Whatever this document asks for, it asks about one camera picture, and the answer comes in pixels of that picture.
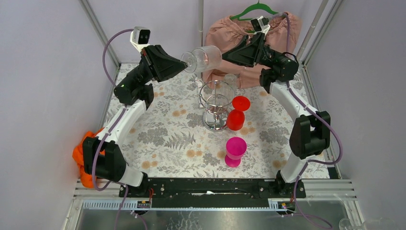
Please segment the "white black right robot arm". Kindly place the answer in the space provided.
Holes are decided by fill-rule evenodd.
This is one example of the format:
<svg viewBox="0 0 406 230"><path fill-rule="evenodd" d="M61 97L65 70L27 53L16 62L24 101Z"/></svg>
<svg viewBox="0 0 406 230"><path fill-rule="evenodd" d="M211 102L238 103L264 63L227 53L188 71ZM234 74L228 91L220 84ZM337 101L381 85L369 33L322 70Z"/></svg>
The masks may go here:
<svg viewBox="0 0 406 230"><path fill-rule="evenodd" d="M286 165L277 172L274 185L278 196L287 197L296 191L306 164L329 147L330 115L326 111L317 111L296 94L295 88L290 85L299 70L296 56L271 49L265 44L264 33L243 36L222 58L244 67L263 65L260 86L279 101L293 121L289 138L292 153Z"/></svg>

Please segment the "chrome wine glass rack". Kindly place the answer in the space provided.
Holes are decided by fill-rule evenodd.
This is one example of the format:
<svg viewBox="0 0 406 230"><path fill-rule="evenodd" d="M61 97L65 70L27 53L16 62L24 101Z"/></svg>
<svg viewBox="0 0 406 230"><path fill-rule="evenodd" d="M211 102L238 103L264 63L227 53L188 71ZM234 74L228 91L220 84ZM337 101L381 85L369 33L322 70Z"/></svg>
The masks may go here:
<svg viewBox="0 0 406 230"><path fill-rule="evenodd" d="M233 87L222 80L211 80L199 90L199 103L203 106L203 125L210 131L227 128L226 120L231 111L230 105L235 97Z"/></svg>

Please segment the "red wine glass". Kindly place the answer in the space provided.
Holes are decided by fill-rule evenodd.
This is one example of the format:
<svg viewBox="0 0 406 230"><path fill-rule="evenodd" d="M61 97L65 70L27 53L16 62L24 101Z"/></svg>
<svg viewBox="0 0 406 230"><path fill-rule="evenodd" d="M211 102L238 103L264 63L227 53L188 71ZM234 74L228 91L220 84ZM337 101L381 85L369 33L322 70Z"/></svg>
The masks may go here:
<svg viewBox="0 0 406 230"><path fill-rule="evenodd" d="M250 100L245 96L237 96L232 101L233 110L229 113L226 126L233 130L240 130L245 122L244 112L250 108Z"/></svg>

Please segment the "pink wine glass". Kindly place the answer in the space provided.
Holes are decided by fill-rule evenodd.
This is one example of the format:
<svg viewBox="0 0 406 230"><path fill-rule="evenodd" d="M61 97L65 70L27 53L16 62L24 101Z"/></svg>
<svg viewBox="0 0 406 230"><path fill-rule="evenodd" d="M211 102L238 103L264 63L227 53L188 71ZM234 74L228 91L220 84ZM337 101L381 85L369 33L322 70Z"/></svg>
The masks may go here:
<svg viewBox="0 0 406 230"><path fill-rule="evenodd" d="M232 168L239 166L246 151L247 144L244 139L240 137L230 138L226 143L226 165Z"/></svg>

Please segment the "clear wine glass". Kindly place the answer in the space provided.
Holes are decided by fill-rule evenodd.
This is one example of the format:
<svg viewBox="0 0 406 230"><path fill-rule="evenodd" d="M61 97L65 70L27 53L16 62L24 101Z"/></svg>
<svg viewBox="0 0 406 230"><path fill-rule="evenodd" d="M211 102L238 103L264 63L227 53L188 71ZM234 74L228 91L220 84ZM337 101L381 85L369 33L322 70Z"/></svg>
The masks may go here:
<svg viewBox="0 0 406 230"><path fill-rule="evenodd" d="M237 94L237 76L234 74L226 74L224 78L225 82L230 85L234 91L234 95Z"/></svg>
<svg viewBox="0 0 406 230"><path fill-rule="evenodd" d="M219 67L222 53L216 46L202 46L183 53L180 60L187 64L187 73L202 73Z"/></svg>

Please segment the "clear wine glass back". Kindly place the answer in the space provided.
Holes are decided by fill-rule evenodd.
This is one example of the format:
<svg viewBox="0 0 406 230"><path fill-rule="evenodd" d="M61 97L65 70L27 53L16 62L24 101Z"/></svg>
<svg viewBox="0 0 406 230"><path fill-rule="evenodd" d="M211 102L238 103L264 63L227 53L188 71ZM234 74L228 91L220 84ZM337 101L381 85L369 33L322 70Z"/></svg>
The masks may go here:
<svg viewBox="0 0 406 230"><path fill-rule="evenodd" d="M225 82L230 85L234 91L234 95L237 94L237 76L234 74L226 74L224 78Z"/></svg>

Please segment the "clear wine glass front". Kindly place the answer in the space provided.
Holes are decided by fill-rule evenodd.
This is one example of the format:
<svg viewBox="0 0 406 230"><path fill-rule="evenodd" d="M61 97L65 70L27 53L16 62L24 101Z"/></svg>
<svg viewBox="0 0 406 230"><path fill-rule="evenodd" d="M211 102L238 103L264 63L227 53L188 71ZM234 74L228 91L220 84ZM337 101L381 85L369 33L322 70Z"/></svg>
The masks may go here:
<svg viewBox="0 0 406 230"><path fill-rule="evenodd" d="M222 53L216 46L202 46L183 53L180 60L187 64L187 73L202 73L219 67Z"/></svg>

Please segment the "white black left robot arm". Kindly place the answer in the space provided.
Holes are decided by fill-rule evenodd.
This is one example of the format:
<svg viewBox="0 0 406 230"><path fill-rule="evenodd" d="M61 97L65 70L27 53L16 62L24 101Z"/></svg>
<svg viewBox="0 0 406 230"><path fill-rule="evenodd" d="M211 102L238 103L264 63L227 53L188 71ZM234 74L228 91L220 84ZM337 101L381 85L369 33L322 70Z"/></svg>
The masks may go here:
<svg viewBox="0 0 406 230"><path fill-rule="evenodd" d="M82 142L85 173L91 175L93 187L97 179L105 179L121 185L129 185L137 197L148 192L146 174L128 166L121 146L135 122L154 100L152 81L169 80L187 68L187 63L170 56L160 45L148 45L140 50L139 64L129 71L114 88L114 95L121 108L108 125L94 137Z"/></svg>

